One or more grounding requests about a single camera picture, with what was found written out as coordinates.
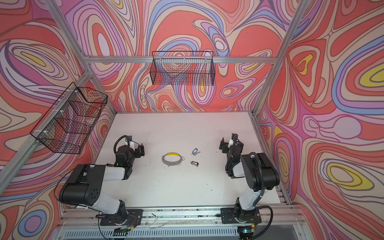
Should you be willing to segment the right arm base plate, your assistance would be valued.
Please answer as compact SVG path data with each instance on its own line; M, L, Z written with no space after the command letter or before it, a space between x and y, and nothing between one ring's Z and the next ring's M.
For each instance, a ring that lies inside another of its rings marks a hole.
M223 224L255 224L262 222L260 212L256 209L245 211L235 208L221 208L221 212L216 214L221 218Z

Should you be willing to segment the key with black tag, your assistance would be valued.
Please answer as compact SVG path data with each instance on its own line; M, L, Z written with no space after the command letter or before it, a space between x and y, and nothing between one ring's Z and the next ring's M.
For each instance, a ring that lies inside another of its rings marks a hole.
M199 163L198 163L198 162L196 162L196 161L190 161L190 163L191 163L191 165L193 165L193 166L196 166L196 167L198 167L198 166L199 166Z

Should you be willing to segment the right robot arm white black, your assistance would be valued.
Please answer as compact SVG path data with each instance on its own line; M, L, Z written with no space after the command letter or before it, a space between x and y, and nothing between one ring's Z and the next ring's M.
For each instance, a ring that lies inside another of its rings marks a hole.
M237 134L232 134L228 142L221 140L219 150L227 156L225 172L231 179L246 179L248 188L237 198L234 210L227 214L239 223L250 220L260 223L257 204L265 193L280 184L278 171L265 153L242 154L244 144Z

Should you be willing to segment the metal keyring disc yellow handle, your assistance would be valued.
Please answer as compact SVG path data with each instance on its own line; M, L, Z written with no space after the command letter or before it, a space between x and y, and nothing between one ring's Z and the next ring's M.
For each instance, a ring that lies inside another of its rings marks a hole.
M179 166L185 158L179 153L169 152L162 156L162 163L168 167Z

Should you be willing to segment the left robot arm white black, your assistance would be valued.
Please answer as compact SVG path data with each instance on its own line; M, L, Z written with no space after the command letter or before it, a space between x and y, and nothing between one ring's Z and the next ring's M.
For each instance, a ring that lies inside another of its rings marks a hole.
M62 204L81 206L97 211L99 220L110 225L126 225L129 214L123 200L102 192L105 182L128 180L136 159L145 155L145 147L133 141L132 136L121 136L114 144L115 162L106 165L79 164L58 194Z

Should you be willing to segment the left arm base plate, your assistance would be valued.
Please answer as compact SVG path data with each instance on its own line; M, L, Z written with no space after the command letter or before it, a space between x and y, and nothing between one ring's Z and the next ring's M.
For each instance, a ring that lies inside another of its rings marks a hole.
M143 209L128 209L122 214L98 214L96 218L100 221L101 226L137 226L141 224Z

